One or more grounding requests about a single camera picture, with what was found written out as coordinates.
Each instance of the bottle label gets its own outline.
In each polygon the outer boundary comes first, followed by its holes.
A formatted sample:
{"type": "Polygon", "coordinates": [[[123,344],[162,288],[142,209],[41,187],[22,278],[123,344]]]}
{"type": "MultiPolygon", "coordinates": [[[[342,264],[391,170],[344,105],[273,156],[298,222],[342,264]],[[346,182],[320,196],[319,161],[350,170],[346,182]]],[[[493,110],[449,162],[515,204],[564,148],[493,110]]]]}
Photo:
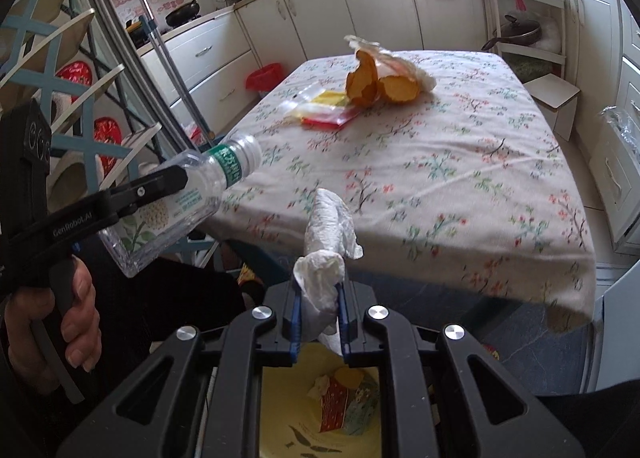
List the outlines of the bottle label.
{"type": "Polygon", "coordinates": [[[207,154],[210,154],[220,164],[222,171],[225,173],[227,188],[242,180],[242,166],[229,146],[220,144],[213,149],[209,149],[207,154]]]}
{"type": "Polygon", "coordinates": [[[207,188],[206,182],[196,171],[187,170],[187,175],[187,185],[180,192],[140,207],[114,226],[130,255],[202,207],[202,190],[207,188]]]}

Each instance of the red trash bag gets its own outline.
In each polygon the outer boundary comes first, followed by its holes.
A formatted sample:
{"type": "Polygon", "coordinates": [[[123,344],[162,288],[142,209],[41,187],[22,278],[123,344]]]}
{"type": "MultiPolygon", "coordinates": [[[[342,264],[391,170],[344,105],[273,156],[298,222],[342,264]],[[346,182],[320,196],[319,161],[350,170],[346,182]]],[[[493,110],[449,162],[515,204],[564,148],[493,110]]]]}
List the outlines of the red trash bag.
{"type": "Polygon", "coordinates": [[[275,89],[284,80],[284,71],[279,63],[268,64],[246,78],[247,90],[259,92],[261,97],[275,89]]]}

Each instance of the dining table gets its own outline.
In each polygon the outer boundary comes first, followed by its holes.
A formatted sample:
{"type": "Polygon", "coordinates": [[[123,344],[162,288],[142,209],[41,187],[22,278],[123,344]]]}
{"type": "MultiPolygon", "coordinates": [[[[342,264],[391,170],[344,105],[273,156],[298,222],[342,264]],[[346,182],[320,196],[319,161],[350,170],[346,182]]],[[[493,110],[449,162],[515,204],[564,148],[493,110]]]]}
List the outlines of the dining table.
{"type": "Polygon", "coordinates": [[[289,120],[281,104],[313,83],[344,91],[354,55],[310,60],[286,77],[233,128],[259,141],[262,166],[225,192],[203,228],[302,256],[325,188],[348,206],[364,250],[348,268],[544,304],[555,332],[590,322],[590,228],[533,98],[491,53],[398,55],[433,76],[435,89],[409,104],[380,100],[340,129],[289,120]]]}

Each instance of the plastic water bottle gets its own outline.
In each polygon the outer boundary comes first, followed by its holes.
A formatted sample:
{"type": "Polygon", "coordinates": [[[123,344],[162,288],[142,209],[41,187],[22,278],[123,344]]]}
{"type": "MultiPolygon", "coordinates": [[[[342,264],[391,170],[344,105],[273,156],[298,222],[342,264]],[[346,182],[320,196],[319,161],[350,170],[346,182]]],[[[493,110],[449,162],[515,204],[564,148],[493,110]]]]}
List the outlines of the plastic water bottle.
{"type": "Polygon", "coordinates": [[[103,244],[128,278],[160,256],[220,208],[223,192],[249,176],[262,162],[260,144],[250,134],[234,133],[204,153],[189,150],[159,165],[179,165],[188,182],[176,194],[140,207],[100,232],[103,244]]]}

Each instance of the white paper towel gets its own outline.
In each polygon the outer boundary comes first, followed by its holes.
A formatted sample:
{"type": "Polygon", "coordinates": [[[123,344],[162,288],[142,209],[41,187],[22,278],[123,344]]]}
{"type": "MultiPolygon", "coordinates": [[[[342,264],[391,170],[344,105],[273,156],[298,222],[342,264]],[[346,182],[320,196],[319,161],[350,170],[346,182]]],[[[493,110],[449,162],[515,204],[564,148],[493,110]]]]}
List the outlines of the white paper towel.
{"type": "Polygon", "coordinates": [[[335,285],[344,280],[343,258],[361,258],[362,247],[356,242],[353,218],[347,206],[327,189],[316,190],[305,231],[305,254],[293,267],[293,275],[302,290],[302,340],[319,338],[339,353],[335,285]]]}

